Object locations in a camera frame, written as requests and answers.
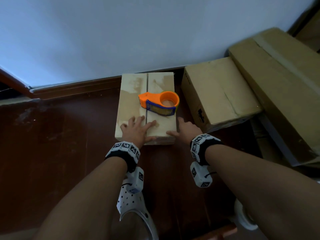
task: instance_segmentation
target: finger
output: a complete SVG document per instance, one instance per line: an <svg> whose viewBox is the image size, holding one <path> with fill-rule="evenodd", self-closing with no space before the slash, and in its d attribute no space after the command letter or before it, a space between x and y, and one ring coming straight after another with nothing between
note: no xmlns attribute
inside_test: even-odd
<svg viewBox="0 0 320 240"><path fill-rule="evenodd" d="M141 122L144 120L144 115L143 116L139 116L136 120L136 123L134 124L134 126L141 126Z"/></svg>
<svg viewBox="0 0 320 240"><path fill-rule="evenodd" d="M124 130L127 128L127 125L126 124L122 124L120 125L120 129L122 132L124 132Z"/></svg>
<svg viewBox="0 0 320 240"><path fill-rule="evenodd" d="M155 141L156 137L155 136L147 136L145 139L145 143L150 142L150 141Z"/></svg>
<svg viewBox="0 0 320 240"><path fill-rule="evenodd" d="M178 132L174 131L174 130L168 130L166 132L166 134L169 135L169 136L174 136L174 137L179 137L180 136L180 134Z"/></svg>
<svg viewBox="0 0 320 240"><path fill-rule="evenodd" d="M184 119L182 117L178 117L179 124L184 123Z"/></svg>
<svg viewBox="0 0 320 240"><path fill-rule="evenodd" d="M133 127L133 125L134 125L134 119L135 119L134 116L132 116L132 117L129 119L129 121L128 121L128 126L129 126L129 127Z"/></svg>
<svg viewBox="0 0 320 240"><path fill-rule="evenodd" d="M154 120L154 121L152 121L152 122L146 123L146 125L145 125L144 127L142 127L143 130L144 130L144 132L147 132L147 130L148 130L150 127L152 127L152 126L155 126L156 123L157 123L156 120Z"/></svg>

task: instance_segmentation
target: forearm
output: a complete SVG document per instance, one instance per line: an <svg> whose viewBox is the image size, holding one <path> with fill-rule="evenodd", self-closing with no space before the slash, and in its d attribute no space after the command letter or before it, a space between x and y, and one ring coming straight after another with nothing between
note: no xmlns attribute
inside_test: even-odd
<svg viewBox="0 0 320 240"><path fill-rule="evenodd" d="M306 232L310 236L319 234L318 183L225 145L208 147L205 157L267 237L295 239L304 233L303 237L308 239Z"/></svg>
<svg viewBox="0 0 320 240"><path fill-rule="evenodd" d="M35 239L105 239L126 172L122 158L105 160L58 203Z"/></svg>

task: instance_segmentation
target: wristband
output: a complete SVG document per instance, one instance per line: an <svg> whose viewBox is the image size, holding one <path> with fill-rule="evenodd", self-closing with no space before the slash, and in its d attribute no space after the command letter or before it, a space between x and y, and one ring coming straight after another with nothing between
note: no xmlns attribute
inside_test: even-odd
<svg viewBox="0 0 320 240"><path fill-rule="evenodd" d="M136 169L140 151L133 143L122 141L114 144L111 150L106 154L105 160L109 157L121 157L127 163L127 171L132 173Z"/></svg>
<svg viewBox="0 0 320 240"><path fill-rule="evenodd" d="M209 134L202 134L196 136L191 142L190 142L190 151L193 159L198 162L199 165L209 165L209 163L206 161L205 158L205 152L206 149L209 146L217 145L223 143L218 138L211 136Z"/></svg>

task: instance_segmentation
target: black cable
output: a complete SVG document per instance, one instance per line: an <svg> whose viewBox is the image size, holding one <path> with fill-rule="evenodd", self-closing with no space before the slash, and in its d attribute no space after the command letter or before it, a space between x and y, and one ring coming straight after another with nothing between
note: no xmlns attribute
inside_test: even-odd
<svg viewBox="0 0 320 240"><path fill-rule="evenodd" d="M205 178L207 178L210 174L214 174L214 173L217 173L217 172L211 172L211 173L208 173Z"/></svg>

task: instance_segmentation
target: person's left hand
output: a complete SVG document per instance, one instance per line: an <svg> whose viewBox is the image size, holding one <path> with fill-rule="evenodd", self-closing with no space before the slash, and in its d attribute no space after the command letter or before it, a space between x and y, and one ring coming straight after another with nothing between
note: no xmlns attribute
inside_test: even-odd
<svg viewBox="0 0 320 240"><path fill-rule="evenodd" d="M132 142L137 148L141 148L145 143L154 141L154 136L147 136L147 130L156 125L156 121L148 122L141 127L141 122L144 120L144 116L139 116L134 123L135 117L131 117L128 121L128 125L122 124L120 126L122 130L122 140Z"/></svg>

